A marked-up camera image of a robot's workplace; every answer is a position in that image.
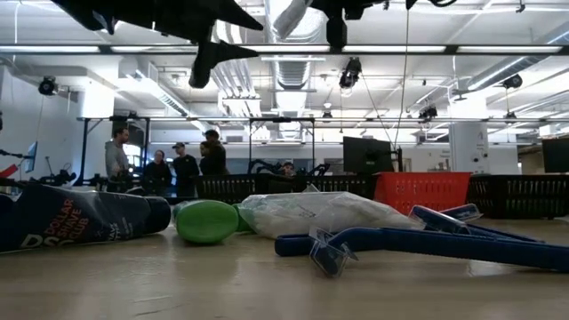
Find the person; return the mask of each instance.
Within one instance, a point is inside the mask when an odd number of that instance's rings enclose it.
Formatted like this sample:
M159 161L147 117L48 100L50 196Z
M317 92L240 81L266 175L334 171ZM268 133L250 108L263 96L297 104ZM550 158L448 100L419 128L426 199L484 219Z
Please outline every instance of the person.
M208 150L214 153L211 154L210 156L213 156L216 159L216 161L220 162L219 164L217 164L218 166L221 166L221 162L223 162L223 168L225 168L225 170L222 174L229 174L229 171L227 170L226 166L227 162L226 151L220 142L220 134L216 132L214 129L211 129L206 131L204 136L205 136L205 141L208 142L210 146Z
M199 151L202 154L199 168L203 175L226 174L225 158L220 148L222 146L216 142L204 141L199 145Z
M154 161L144 168L146 190L157 196L164 196L166 188L172 183L170 167L164 160L164 151L157 150Z
M287 177L292 177L296 174L296 171L294 170L294 164L292 162L285 162L281 167L281 171L283 172L283 175Z
M128 129L117 128L113 131L113 140L105 143L105 165L110 180L116 180L119 175L128 172L128 157L123 150L126 142Z
M197 161L193 156L186 154L186 145L183 142L176 143L172 148L178 155L173 162L176 172L176 195L194 196L196 194L194 177L199 175Z

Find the razor head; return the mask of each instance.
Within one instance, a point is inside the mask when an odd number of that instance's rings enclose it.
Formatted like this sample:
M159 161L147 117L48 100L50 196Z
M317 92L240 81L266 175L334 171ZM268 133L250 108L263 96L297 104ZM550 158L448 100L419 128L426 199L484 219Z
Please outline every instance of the razor head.
M314 242L310 250L310 259L324 272L325 276L339 277L346 267L348 258L358 260L347 244L341 244L339 247L329 245L333 235L321 228L312 228L309 235Z

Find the man in gray shirt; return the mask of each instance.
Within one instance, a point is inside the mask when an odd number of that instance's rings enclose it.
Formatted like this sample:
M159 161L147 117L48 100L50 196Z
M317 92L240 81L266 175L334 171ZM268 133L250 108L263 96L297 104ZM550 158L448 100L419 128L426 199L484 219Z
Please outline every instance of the man in gray shirt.
M128 158L123 150L126 142L128 142L128 129L118 128L113 131L113 140L105 144L105 165L110 180L121 172L128 172Z

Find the white wall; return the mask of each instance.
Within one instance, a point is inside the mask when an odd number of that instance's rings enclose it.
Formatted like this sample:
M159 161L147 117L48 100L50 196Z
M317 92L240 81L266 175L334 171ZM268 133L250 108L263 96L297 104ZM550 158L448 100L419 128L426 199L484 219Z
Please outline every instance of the white wall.
M72 171L79 173L82 127L76 120L79 115L77 103L59 96L44 97L37 91L37 86L0 68L0 109L4 112L1 149L26 154L28 147L38 141L36 168L30 174L21 170L22 179L49 175L46 156L50 157L55 173L65 164L71 164ZM0 170L19 162L14 157L0 156ZM15 173L13 178L19 179L20 173Z

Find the cap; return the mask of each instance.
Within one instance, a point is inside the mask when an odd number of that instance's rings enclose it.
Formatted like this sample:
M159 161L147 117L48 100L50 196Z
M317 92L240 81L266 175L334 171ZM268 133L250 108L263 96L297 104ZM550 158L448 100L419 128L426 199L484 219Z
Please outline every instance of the cap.
M144 234L149 235L168 228L172 219L172 211L168 202L158 196L146 196L150 213L144 221Z

